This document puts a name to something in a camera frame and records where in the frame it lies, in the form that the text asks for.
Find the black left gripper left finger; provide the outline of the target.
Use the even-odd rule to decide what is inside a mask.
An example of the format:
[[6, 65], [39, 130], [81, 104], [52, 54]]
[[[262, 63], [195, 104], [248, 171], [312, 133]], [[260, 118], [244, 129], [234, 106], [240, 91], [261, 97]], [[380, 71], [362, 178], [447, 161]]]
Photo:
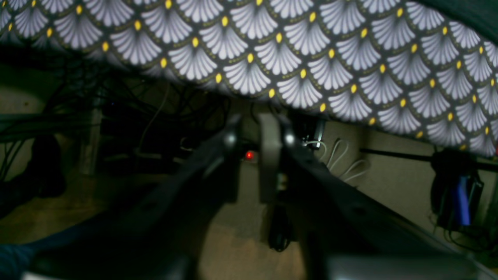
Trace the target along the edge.
[[238, 198], [242, 118], [200, 147], [178, 172], [114, 206], [67, 245], [38, 253], [25, 280], [194, 280], [210, 222]]

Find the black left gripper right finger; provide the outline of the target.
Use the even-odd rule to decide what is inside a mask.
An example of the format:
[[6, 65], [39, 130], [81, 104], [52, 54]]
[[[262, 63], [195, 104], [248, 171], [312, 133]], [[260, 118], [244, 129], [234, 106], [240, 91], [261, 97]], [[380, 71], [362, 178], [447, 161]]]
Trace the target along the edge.
[[497, 274], [335, 177], [276, 116], [288, 211], [308, 280], [496, 280]]

